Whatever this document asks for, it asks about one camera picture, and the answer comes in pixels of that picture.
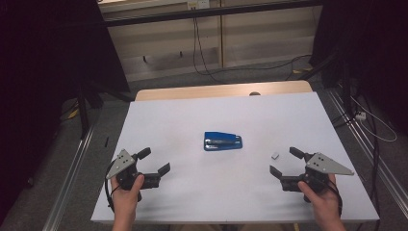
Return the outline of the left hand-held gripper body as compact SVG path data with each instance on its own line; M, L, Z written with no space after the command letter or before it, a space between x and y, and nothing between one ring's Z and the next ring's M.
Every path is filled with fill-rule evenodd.
M131 155L128 151L122 149L108 167L106 179L110 180L114 177L123 190L130 191L137 176L140 175L137 169L138 153ZM161 176L158 172L146 173L141 188L143 190L158 188L160 181Z

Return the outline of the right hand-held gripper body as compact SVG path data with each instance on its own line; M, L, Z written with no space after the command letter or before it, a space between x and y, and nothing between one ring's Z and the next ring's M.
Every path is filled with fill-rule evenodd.
M330 174L353 175L354 171L317 152L305 153L305 172L298 176L283 176L280 183L285 192L299 192L299 181L305 182L315 193L323 191L329 182Z

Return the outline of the blue stapler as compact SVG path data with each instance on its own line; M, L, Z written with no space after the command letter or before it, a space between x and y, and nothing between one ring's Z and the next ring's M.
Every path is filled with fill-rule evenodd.
M242 137L236 134L210 132L204 133L204 149L206 151L221 151L242 148Z

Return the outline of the person's right hand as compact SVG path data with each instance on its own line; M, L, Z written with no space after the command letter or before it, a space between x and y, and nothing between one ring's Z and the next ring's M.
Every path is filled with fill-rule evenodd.
M334 222L340 219L339 200L331 190L315 193L305 182L299 181L297 186L311 201L315 220L318 222Z

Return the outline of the person's left hand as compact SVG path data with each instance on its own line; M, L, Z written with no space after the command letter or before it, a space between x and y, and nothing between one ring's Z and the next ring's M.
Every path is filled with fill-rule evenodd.
M133 218L136 215L138 205L138 194L140 192L143 182L144 176L140 174L137 176L131 190L126 191L119 186L115 178L111 179L111 185L114 189L113 202L116 216L118 217L130 216Z

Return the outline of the white table cover sheet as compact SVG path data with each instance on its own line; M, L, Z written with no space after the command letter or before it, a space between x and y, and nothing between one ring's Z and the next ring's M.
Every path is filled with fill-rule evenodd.
M206 151L206 131L239 135L242 148ZM302 194L283 191L269 172L304 172L291 146L352 166L314 92L134 102L116 148L149 147L138 163L143 173L170 163L159 188L143 191L138 222L308 222L313 212Z

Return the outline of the black stand leg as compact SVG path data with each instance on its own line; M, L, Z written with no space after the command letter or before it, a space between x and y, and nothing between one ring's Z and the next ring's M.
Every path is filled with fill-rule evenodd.
M90 105L93 109L99 109L103 106L103 100L99 96L96 88L88 85L80 85L77 101L82 128L81 139L83 140L90 128L87 105Z

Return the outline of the wooden table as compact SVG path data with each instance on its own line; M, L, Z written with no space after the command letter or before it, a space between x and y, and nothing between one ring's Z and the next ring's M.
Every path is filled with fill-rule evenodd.
M253 91L257 91L261 95L271 95L284 93L312 92L313 90L311 85L304 80L230 84L216 86L140 90L136 95L136 101L249 96L249 94Z

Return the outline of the beige wooden cabinet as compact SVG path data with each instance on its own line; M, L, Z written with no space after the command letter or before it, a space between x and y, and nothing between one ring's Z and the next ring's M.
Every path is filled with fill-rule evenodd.
M189 11L188 0L98 0L105 19ZM210 8L285 0L210 0ZM304 60L322 6L117 26L109 29L128 81Z

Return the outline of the black curtain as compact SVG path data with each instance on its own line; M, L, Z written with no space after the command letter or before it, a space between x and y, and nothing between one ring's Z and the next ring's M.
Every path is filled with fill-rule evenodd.
M325 70L333 86L343 65L361 89L408 135L408 0L322 0L310 64L330 55L338 60Z
M0 0L0 225L36 173L65 100L129 89L98 0Z

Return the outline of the black horizontal bar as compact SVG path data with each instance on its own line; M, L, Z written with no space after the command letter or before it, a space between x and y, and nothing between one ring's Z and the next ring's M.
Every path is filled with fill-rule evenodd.
M163 22L181 19L192 19L209 16L230 15L239 13L257 13L266 11L280 11L307 7L322 6L323 0L285 0L273 3L251 4L231 7L220 7L204 10L189 10L175 13L157 13L151 15L129 16L106 19L100 23L102 27L117 27L153 22Z

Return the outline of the aluminium floor rail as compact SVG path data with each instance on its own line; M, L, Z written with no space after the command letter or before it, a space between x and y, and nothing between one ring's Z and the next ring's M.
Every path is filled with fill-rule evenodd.
M69 167L68 173L64 179L63 185L58 193L58 196L52 206L52 209L47 217L47 220L42 228L42 231L58 231L61 221L64 216L64 211L73 191L80 167L83 163L89 144L93 136L94 127L90 127L81 138L79 146L74 155L73 161Z
M365 153L366 161L371 164L369 198L374 203L377 213L381 214L379 185L383 184L399 211L408 220L408 188L397 179L396 170L383 160L383 156L391 153L391 147L397 144L402 136L372 110L365 97L361 101L357 97L349 97L354 108L349 114L345 108L345 100L338 90L330 90L328 95L340 113L336 120L342 121L336 128L347 127ZM367 119L357 120L355 118L357 112L365 112Z

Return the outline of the white wall socket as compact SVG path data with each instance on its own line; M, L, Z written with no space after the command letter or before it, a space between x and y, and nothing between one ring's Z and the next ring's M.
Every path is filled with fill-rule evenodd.
M210 0L188 0L189 10L202 10L210 8Z

